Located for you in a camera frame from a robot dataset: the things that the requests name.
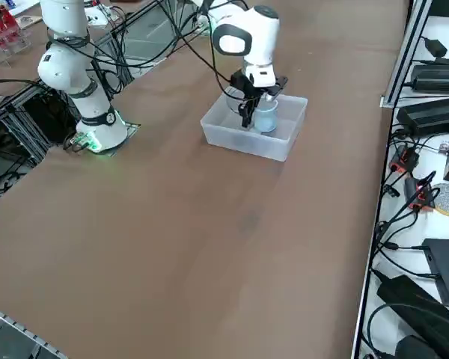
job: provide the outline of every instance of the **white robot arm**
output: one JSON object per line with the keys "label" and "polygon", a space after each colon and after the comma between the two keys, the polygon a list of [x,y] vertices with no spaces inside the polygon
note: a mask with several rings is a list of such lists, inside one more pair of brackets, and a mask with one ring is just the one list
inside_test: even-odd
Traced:
{"label": "white robot arm", "polygon": [[283,90],[286,77],[275,76],[273,52],[279,32],[279,16],[272,8],[258,5],[249,10],[229,0],[192,0],[210,20],[215,49],[228,56],[243,56],[244,64],[230,80],[243,92],[238,111],[242,126],[251,125],[252,115],[262,97],[271,101]]}
{"label": "white robot arm", "polygon": [[[275,77],[272,65],[279,31],[278,15],[266,6],[243,10],[229,0],[192,1],[211,21],[216,50],[223,55],[244,57],[243,69],[232,75],[230,84],[244,93],[245,101],[239,106],[239,112],[243,127],[249,127],[261,97],[273,99],[287,81]],[[53,41],[43,54],[38,65],[39,76],[48,86],[62,90],[71,98],[81,115],[77,136],[84,138],[89,150],[99,153],[119,146],[126,140],[126,125],[101,84],[86,71],[91,69],[94,47],[87,30],[84,0],[40,0],[40,5],[43,21],[52,31],[53,39],[59,41]]]}
{"label": "white robot arm", "polygon": [[256,88],[274,86],[272,56],[280,25],[278,13],[263,5],[243,10],[228,0],[193,2],[211,19],[215,49],[222,55],[243,56],[244,74]]}
{"label": "white robot arm", "polygon": [[[83,0],[40,0],[40,5],[43,21],[55,39],[84,39],[79,51],[93,57]],[[88,76],[90,57],[54,42],[40,59],[38,75],[48,86],[62,90],[71,98],[81,115],[76,126],[78,138],[84,138],[88,149],[98,153],[123,143],[127,128],[101,84]]]}

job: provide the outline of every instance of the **table surface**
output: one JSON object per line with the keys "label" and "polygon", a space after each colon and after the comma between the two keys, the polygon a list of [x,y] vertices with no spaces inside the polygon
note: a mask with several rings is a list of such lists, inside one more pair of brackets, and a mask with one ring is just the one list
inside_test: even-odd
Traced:
{"label": "table surface", "polygon": [[[449,18],[440,16],[430,16],[427,20],[426,27],[424,28],[423,36],[430,39],[439,39],[447,48],[448,53],[446,58],[449,58]],[[433,60],[434,57],[426,50],[424,41],[421,40],[416,49],[415,60]],[[411,80],[412,67],[408,73],[406,81]],[[409,98],[411,96],[437,96],[438,94],[422,94],[414,93],[410,88],[404,88],[401,95],[398,107],[405,105],[413,105],[420,102],[438,101],[441,98]],[[449,142],[449,134],[438,135],[431,138],[426,145],[433,148],[439,148],[439,145],[443,142]],[[388,160],[394,155],[395,149],[390,147],[388,154]],[[428,175],[432,171],[436,171],[436,176],[433,180],[433,186],[439,187],[439,183],[445,183],[443,180],[444,170],[447,157],[439,154],[434,150],[422,149],[420,152],[419,164],[414,171],[414,176],[422,178]],[[389,182],[392,182],[397,178],[397,174],[392,175]],[[403,193],[404,179],[400,180],[394,186],[401,193]],[[380,210],[380,220],[388,220],[392,215],[405,203],[403,196],[399,198],[390,198],[385,196],[383,198]],[[412,223],[413,218],[407,218],[395,224],[390,230],[389,234],[394,232],[407,224]],[[449,239],[449,217],[442,215],[437,211],[429,213],[421,213],[418,217],[418,221],[412,228],[405,230],[395,237],[392,242],[397,243],[403,247],[409,247],[414,245],[421,245],[425,238],[442,238]],[[426,257],[422,251],[386,251],[386,254],[392,258],[395,262],[401,264],[405,268],[415,273],[430,273],[430,267],[427,264]],[[377,268],[382,273],[389,277],[396,277],[403,273],[401,270],[394,267],[383,256],[378,254],[373,264],[374,268]],[[410,276],[417,285],[425,289],[432,297],[437,301],[442,302],[439,296],[439,292],[434,280],[423,280],[415,276]],[[366,303],[366,316],[364,317],[364,323],[367,323],[367,317],[375,310],[379,305],[383,304],[383,301],[377,296],[376,291],[380,285],[380,282],[374,276],[371,276],[369,295]],[[396,349],[396,344],[399,340],[403,339],[407,335],[414,334],[414,331],[391,309],[383,310],[375,320],[373,320],[373,327],[371,335],[373,337],[373,343],[378,350],[393,354]],[[365,344],[362,345],[362,354],[369,353],[370,350]]]}
{"label": "table surface", "polygon": [[406,1],[266,3],[309,99],[288,160],[206,144],[220,90],[180,50],[114,100],[141,124],[115,157],[51,150],[0,200],[1,311],[74,359],[350,353]]}

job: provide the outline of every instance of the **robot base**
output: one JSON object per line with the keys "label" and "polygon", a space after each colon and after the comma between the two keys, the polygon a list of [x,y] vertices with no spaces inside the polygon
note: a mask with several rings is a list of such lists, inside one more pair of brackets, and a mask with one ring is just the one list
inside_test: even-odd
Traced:
{"label": "robot base", "polygon": [[128,129],[120,114],[115,111],[116,121],[108,125],[89,126],[82,121],[76,125],[76,134],[70,143],[101,153],[121,145],[128,137]]}

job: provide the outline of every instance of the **transparent plastic container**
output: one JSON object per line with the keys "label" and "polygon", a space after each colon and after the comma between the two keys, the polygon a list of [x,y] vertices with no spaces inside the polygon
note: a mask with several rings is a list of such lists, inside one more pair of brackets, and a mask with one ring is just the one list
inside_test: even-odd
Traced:
{"label": "transparent plastic container", "polygon": [[241,116],[237,114],[239,101],[222,94],[201,119],[208,143],[276,161],[286,161],[302,128],[308,100],[279,95],[277,101],[276,129],[259,133],[254,128],[244,129],[241,126]]}

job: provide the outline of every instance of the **white shelf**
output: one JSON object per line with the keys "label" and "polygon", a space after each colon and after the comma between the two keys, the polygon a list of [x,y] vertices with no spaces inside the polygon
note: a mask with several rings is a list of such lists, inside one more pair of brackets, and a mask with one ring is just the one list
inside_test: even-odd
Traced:
{"label": "white shelf", "polygon": [[[423,31],[423,36],[428,37],[431,40],[437,39],[441,41],[441,43],[448,49],[448,53],[445,57],[449,58],[449,18],[429,16],[427,24]],[[427,51],[423,39],[419,40],[413,59],[431,61],[434,60],[434,57],[429,53],[429,51]],[[412,63],[407,73],[406,82],[411,81],[412,69],[417,64],[419,63]],[[437,101],[445,98],[445,96],[411,99],[405,98],[409,96],[420,97],[432,95],[438,96],[441,94],[415,93],[410,88],[403,88],[400,94],[398,108],[405,105],[414,105],[421,102]],[[397,112],[398,109],[394,111],[394,123],[398,123],[395,118]],[[427,142],[427,145],[434,148],[439,148],[439,145],[442,142],[449,142],[449,134],[431,138]],[[389,163],[389,160],[394,155],[394,152],[394,146],[391,145],[386,163]],[[419,164],[413,171],[414,176],[416,178],[422,178],[427,176],[432,171],[436,171],[436,176],[434,177],[432,183],[433,186],[445,182],[443,180],[443,177],[447,157],[445,155],[437,153],[437,151],[432,151],[425,148],[422,149],[420,155],[421,157],[419,158]],[[398,175],[399,174],[391,175],[388,183],[396,179]],[[389,220],[406,202],[406,199],[403,196],[403,184],[404,178],[402,178],[394,186],[401,193],[400,197],[391,198],[388,195],[385,195],[382,199],[379,213],[380,221]],[[410,224],[413,219],[414,218],[411,216],[393,225],[386,233],[386,236],[383,240],[386,240],[386,238],[396,229]],[[449,239],[449,217],[446,217],[437,211],[422,212],[421,214],[419,214],[418,220],[415,225],[408,230],[404,230],[403,232],[398,233],[393,237],[392,242],[395,242],[401,246],[409,247],[413,245],[421,245],[422,241],[425,240],[425,238]],[[414,271],[416,273],[430,273],[430,268],[427,264],[427,260],[423,251],[386,251],[386,254],[392,260],[411,271]],[[426,292],[428,292],[437,301],[441,302],[436,282],[434,280],[427,280],[404,273],[389,261],[387,261],[386,258],[384,258],[381,254],[376,255],[373,261],[373,267],[380,270],[383,274],[389,277],[396,277],[401,274],[408,275],[417,285],[426,290]],[[379,285],[379,279],[375,275],[370,274],[370,284],[365,304],[364,325],[362,328],[363,333],[366,337],[368,336],[367,320],[369,318],[369,315],[379,305],[384,304],[383,300],[381,300],[381,298],[377,296],[377,289],[379,288]],[[373,344],[380,351],[394,354],[397,343],[405,336],[411,334],[415,334],[415,332],[391,308],[382,310],[373,320],[373,326],[371,328]],[[368,353],[372,354],[371,350],[363,342],[361,342],[361,352],[359,357],[362,358],[365,354]]]}

